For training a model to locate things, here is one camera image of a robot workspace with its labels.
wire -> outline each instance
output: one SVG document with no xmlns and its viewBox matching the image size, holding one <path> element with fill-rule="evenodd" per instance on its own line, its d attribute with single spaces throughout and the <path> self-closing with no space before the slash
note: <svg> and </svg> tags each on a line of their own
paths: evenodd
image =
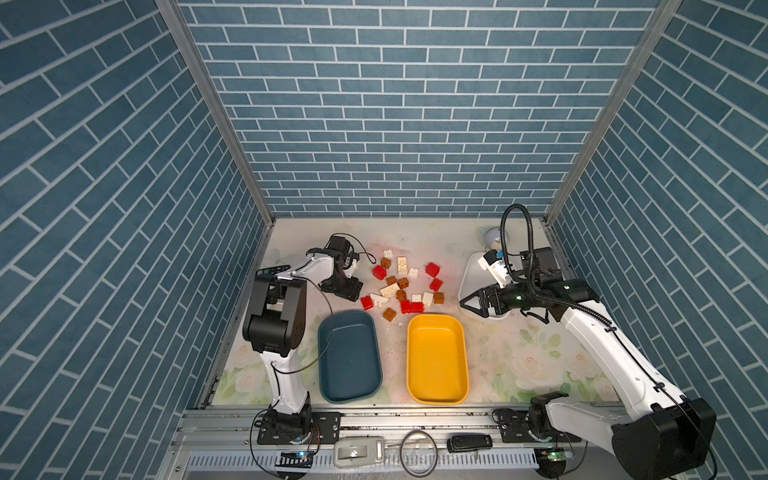
<svg viewBox="0 0 768 480">
<path fill-rule="evenodd" d="M 376 259 L 376 257 L 374 257 L 374 256 L 373 256 L 371 253 L 368 253 L 368 250 L 366 250 L 366 247 L 365 247 L 365 245 L 363 245 L 363 244 L 362 244 L 362 242 L 361 242 L 360 240 L 358 240 L 358 239 L 357 239 L 357 237 L 355 237 L 355 236 L 354 236 L 354 235 L 352 235 L 351 233 L 343 233 L 343 232 L 342 232 L 342 233 L 331 233 L 331 237 L 333 237 L 334 235 L 347 235 L 348 237 L 352 237 L 352 238 L 354 238 L 355 240 L 357 240 L 357 243 L 359 243 L 359 244 L 360 244 L 360 248 L 362 248 L 362 252 L 363 252 L 365 255 L 367 255 L 367 256 L 368 256 L 368 261 L 369 261 L 370 263 L 372 263 L 372 264 L 376 265 L 376 264 L 379 262 L 379 261 Z M 331 242 L 331 239 L 329 238 L 329 239 L 328 239 L 328 242 L 326 243 L 326 247 L 328 246 L 328 243 L 330 243 L 330 242 Z"/>
<path fill-rule="evenodd" d="M 408 442 L 408 439 L 410 439 L 411 436 L 413 436 L 413 435 L 415 435 L 417 433 L 423 434 L 427 438 L 427 440 L 429 440 L 429 443 L 432 444 L 432 449 L 435 451 L 435 461 L 432 462 L 432 464 L 429 466 L 429 468 L 427 468 L 424 472 L 414 472 L 413 470 L 411 470 L 410 468 L 408 468 L 406 466 L 405 461 L 402 459 L 402 451 L 404 450 L 404 447 L 406 446 L 406 442 Z M 418 430 L 418 429 L 411 430 L 410 432 L 408 432 L 408 435 L 406 435 L 402 439 L 402 442 L 400 442 L 400 449 L 397 452 L 397 455 L 400 458 L 400 465 L 402 466 L 402 469 L 405 470 L 406 473 L 408 475 L 411 475 L 413 478 L 428 477 L 430 474 L 432 474 L 432 472 L 435 471 L 435 467 L 437 466 L 437 462 L 438 462 L 437 444 L 435 443 L 435 439 L 432 438 L 430 436 L 430 434 L 428 434 L 427 432 L 424 432 L 423 430 Z"/>
<path fill-rule="evenodd" d="M 331 316 L 333 316 L 333 307 L 331 306 L 331 302 L 330 302 L 330 300 L 328 300 L 328 297 L 327 297 L 327 296 L 326 296 L 326 294 L 325 294 L 325 293 L 324 293 L 324 292 L 323 292 L 323 291 L 320 289 L 320 287 L 319 287 L 319 286 L 317 286 L 317 285 L 316 285 L 316 284 L 315 284 L 315 283 L 314 283 L 312 280 L 310 280 L 310 279 L 308 279 L 308 278 L 306 278 L 306 277 L 304 277 L 304 276 L 297 276 L 297 275 L 293 275 L 292 273 L 291 273 L 291 276 L 292 276 L 293 278 L 300 278 L 300 279 L 302 279 L 302 280 L 305 280 L 307 283 L 311 283 L 311 284 L 312 284 L 312 285 L 313 285 L 313 286 L 314 286 L 314 287 L 317 289 L 317 291 L 318 291 L 318 292 L 320 292 L 320 295 L 322 295 L 322 296 L 323 296 L 323 298 L 324 298 L 324 299 L 326 299 L 326 303 L 328 303 L 328 310 L 330 310 L 330 311 L 331 311 Z M 303 367 L 301 367 L 301 368 L 300 368 L 300 369 L 298 369 L 298 370 L 293 370 L 292 372 L 284 372 L 283 370 L 278 370 L 277 368 L 275 368 L 275 365 L 274 365 L 274 363 L 272 363 L 272 368 L 275 370 L 275 372 L 278 372 L 278 373 L 282 373 L 283 375 L 292 375 L 292 374 L 294 374 L 294 373 L 303 372 L 304 370 L 308 369 L 309 367 L 311 367 L 312 365 L 314 365 L 315 363 L 317 363 L 317 361 L 318 361 L 318 360 L 320 360 L 320 357 L 321 357 L 321 356 L 323 356 L 323 354 L 325 354 L 325 352 L 328 350 L 328 346 L 331 344 L 331 337 L 332 337 L 332 336 L 333 336 L 333 330 L 331 330 L 331 333 L 328 335 L 328 342 L 326 342 L 326 347 L 325 347 L 325 348 L 323 349 L 323 351 L 322 351 L 322 352 L 321 352 L 321 353 L 320 353 L 320 354 L 317 356 L 317 358 L 315 358 L 315 359 L 312 361 L 312 363 L 310 363 L 309 365 L 307 365 L 307 366 L 303 366 Z"/>
<path fill-rule="evenodd" d="M 567 475 L 569 473 L 576 472 L 578 470 L 578 468 L 581 467 L 581 464 L 584 463 L 584 459 L 587 458 L 587 447 L 588 446 L 589 446 L 589 442 L 585 441 L 584 442 L 584 454 L 581 456 L 581 460 L 579 460 L 578 464 L 575 467 L 571 468 L 570 470 L 566 470 L 565 472 L 562 472 L 560 474 L 560 477 L 563 476 L 563 475 Z"/>
<path fill-rule="evenodd" d="M 312 455 L 316 455 L 320 451 L 320 425 L 315 424 L 315 429 L 317 429 L 317 450 Z"/>
<path fill-rule="evenodd" d="M 261 412 L 258 412 L 254 417 L 253 421 L 250 423 L 250 432 L 248 433 L 248 448 L 250 449 L 250 456 L 253 458 L 253 463 L 256 464 L 257 467 L 261 468 L 261 470 L 264 473 L 267 473 L 268 475 L 272 475 L 275 478 L 279 478 L 280 480 L 284 480 L 283 477 L 277 474 L 277 472 L 270 472 L 266 468 L 264 468 L 258 460 L 256 460 L 256 454 L 253 453 L 253 427 L 256 425 L 256 419 L 259 418 L 259 415 L 262 415 L 267 410 L 271 409 L 273 406 L 270 405 L 269 407 L 265 408 Z"/>
<path fill-rule="evenodd" d="M 584 312 L 588 314 L 589 316 L 595 318 L 597 321 L 605 325 L 606 332 L 610 332 L 614 334 L 614 337 L 616 340 L 621 344 L 621 346 L 624 348 L 624 351 L 627 352 L 630 358 L 634 360 L 634 362 L 637 364 L 637 366 L 640 367 L 640 369 L 643 371 L 646 377 L 654 384 L 654 388 L 661 391 L 664 395 L 667 396 L 667 398 L 677 407 L 680 409 L 680 411 L 685 415 L 685 418 L 688 419 L 688 422 L 690 422 L 691 426 L 693 426 L 694 430 L 696 430 L 696 433 L 699 435 L 697 437 L 697 441 L 702 441 L 701 438 L 703 437 L 703 434 L 699 430 L 696 423 L 693 421 L 691 417 L 689 417 L 688 413 L 685 411 L 683 406 L 678 403 L 674 398 L 672 398 L 672 395 L 667 392 L 666 389 L 664 389 L 664 384 L 659 383 L 656 381 L 654 377 L 646 371 L 646 369 L 640 364 L 640 362 L 632 355 L 632 352 L 629 351 L 626 345 L 624 345 L 624 342 L 621 341 L 621 338 L 619 335 L 616 334 L 616 327 L 613 326 L 613 323 L 607 319 L 602 314 L 595 312 L 593 309 L 588 308 L 586 306 L 581 305 L 580 303 L 571 302 L 570 300 L 565 299 L 559 299 L 554 298 L 551 296 L 541 295 L 541 289 L 536 287 L 533 282 L 533 222 L 531 221 L 531 214 L 528 212 L 528 209 L 525 208 L 524 205 L 521 204 L 512 204 L 509 207 L 507 207 L 506 210 L 504 210 L 504 213 L 502 214 L 502 221 L 501 225 L 499 226 L 499 242 L 502 244 L 502 251 L 507 251 L 507 243 L 506 243 L 506 237 L 505 237 L 505 225 L 507 221 L 507 217 L 509 216 L 509 213 L 512 212 L 514 209 L 520 210 L 523 213 L 523 217 L 525 217 L 525 226 L 528 231 L 528 265 L 526 266 L 526 274 L 525 279 L 527 283 L 527 290 L 528 293 L 530 293 L 534 298 L 538 300 L 542 300 L 545 302 L 555 303 L 562 306 L 567 306 L 570 308 L 573 308 L 574 310 L 580 310 L 581 312 Z M 512 274 L 512 268 L 509 265 L 509 262 L 507 261 L 507 256 L 503 255 L 502 259 L 504 260 L 504 265 L 507 267 L 507 271 L 509 272 L 510 277 L 514 277 Z M 714 480 L 715 477 L 717 477 L 717 460 L 715 459 L 715 454 L 712 452 L 712 448 L 707 445 L 707 451 L 712 456 L 712 466 L 713 466 L 713 474 L 707 479 L 707 480 Z"/>
</svg>

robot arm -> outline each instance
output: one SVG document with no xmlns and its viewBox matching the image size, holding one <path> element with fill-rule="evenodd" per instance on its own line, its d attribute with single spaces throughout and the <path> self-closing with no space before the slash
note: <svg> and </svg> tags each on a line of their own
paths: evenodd
<svg viewBox="0 0 768 480">
<path fill-rule="evenodd" d="M 637 480 L 660 480 L 701 466 L 714 431 L 716 415 L 702 399 L 688 399 L 680 389 L 662 376 L 632 342 L 609 322 L 610 328 L 595 317 L 573 307 L 547 301 L 563 299 L 576 303 L 611 320 L 598 295 L 584 280 L 563 280 L 548 249 L 535 250 L 533 259 L 523 257 L 523 270 L 508 274 L 501 255 L 495 250 L 480 259 L 497 284 L 482 288 L 462 299 L 462 308 L 487 317 L 520 309 L 545 308 L 539 316 L 563 324 L 611 381 L 624 409 L 595 407 L 576 401 L 560 392 L 534 397 L 529 407 L 528 426 L 540 438 L 557 432 L 570 432 L 614 454 L 624 469 Z M 544 253 L 542 259 L 536 256 Z M 534 284 L 544 296 L 531 295 L 521 275 L 533 261 Z M 477 298 L 479 308 L 466 306 Z"/>
<path fill-rule="evenodd" d="M 264 422 L 274 425 L 277 435 L 301 443 L 310 432 L 310 394 L 297 375 L 296 354 L 306 326 L 306 284 L 312 282 L 322 292 L 357 301 L 362 282 L 352 274 L 358 262 L 352 244 L 334 235 L 325 247 L 307 251 L 295 266 L 257 272 L 243 338 L 264 361 L 272 388 Z"/>
</svg>

table surface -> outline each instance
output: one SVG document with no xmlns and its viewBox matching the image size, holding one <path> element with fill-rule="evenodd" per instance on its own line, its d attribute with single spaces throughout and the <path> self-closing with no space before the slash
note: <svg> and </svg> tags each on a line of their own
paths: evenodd
<svg viewBox="0 0 768 480">
<path fill-rule="evenodd" d="M 533 395 L 554 389 L 568 392 L 576 399 L 615 402 L 613 386 L 581 344 L 559 323 L 545 325 L 524 317 L 518 311 L 504 320 L 480 320 L 462 313 L 458 307 L 458 290 L 469 257 L 485 249 L 484 234 L 497 227 L 495 219 L 279 219 L 270 238 L 261 267 L 296 264 L 309 248 L 322 247 L 332 233 L 351 233 L 366 249 L 380 259 L 384 249 L 395 257 L 407 257 L 408 266 L 418 268 L 416 279 L 409 278 L 406 289 L 413 293 L 428 290 L 432 278 L 424 273 L 427 263 L 440 266 L 438 278 L 445 304 L 433 304 L 428 313 L 454 316 L 464 327 L 469 366 L 469 396 L 465 404 L 488 405 L 506 402 L 528 402 Z M 534 244 L 546 247 L 548 241 L 540 223 L 535 220 Z M 509 251 L 527 249 L 525 221 L 509 219 Z M 355 251 L 361 249 L 350 239 Z M 396 258 L 388 270 L 397 275 Z M 386 286 L 372 275 L 373 265 L 360 256 L 354 276 L 363 282 L 361 296 L 378 293 Z M 493 279 L 488 275 L 488 284 Z M 335 313 L 361 310 L 355 303 L 328 294 Z M 397 317 L 387 322 L 381 317 L 391 306 Z M 402 315 L 392 298 L 388 305 L 368 310 L 376 325 L 383 382 L 379 391 L 368 399 L 349 406 L 416 406 L 406 388 L 406 334 L 408 322 L 415 315 Z M 329 316 L 328 306 L 317 289 L 307 290 L 306 332 L 299 346 L 300 364 L 306 365 L 317 356 L 317 328 Z M 272 393 L 261 358 L 239 334 L 238 328 L 227 364 L 214 396 L 215 406 L 241 406 L 270 403 Z M 301 373 L 310 391 L 312 403 L 328 405 L 319 391 L 317 364 Z"/>
</svg>

mounting plate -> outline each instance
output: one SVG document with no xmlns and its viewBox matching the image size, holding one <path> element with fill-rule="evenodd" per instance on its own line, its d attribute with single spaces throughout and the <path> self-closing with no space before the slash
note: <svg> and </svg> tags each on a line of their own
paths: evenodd
<svg viewBox="0 0 768 480">
<path fill-rule="evenodd" d="M 532 439 L 537 440 L 528 431 L 528 412 L 513 410 L 513 409 L 496 409 L 496 420 L 499 423 L 498 430 L 502 434 L 502 441 L 504 443 L 520 443 L 530 442 Z M 580 442 L 581 438 L 572 433 L 560 433 L 559 442 L 571 443 Z"/>
<path fill-rule="evenodd" d="M 339 439 L 339 426 L 341 423 L 341 412 L 312 412 L 312 425 L 320 427 L 320 444 L 333 445 Z M 259 445 L 290 445 L 287 440 L 283 440 L 275 428 L 262 426 L 257 437 Z"/>
</svg>

brick pattern wall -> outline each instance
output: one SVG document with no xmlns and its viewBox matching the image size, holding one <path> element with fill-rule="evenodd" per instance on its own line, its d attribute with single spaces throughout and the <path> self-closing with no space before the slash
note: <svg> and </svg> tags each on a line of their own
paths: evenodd
<svg viewBox="0 0 768 480">
<path fill-rule="evenodd" d="M 278 216 L 544 213 L 657 0 L 182 0 Z"/>
<path fill-rule="evenodd" d="M 767 25 L 764 0 L 685 0 L 557 220 L 627 334 L 715 408 L 734 480 L 768 478 Z"/>
<path fill-rule="evenodd" d="M 152 0 L 0 2 L 0 478 L 155 475 L 262 229 Z"/>
</svg>

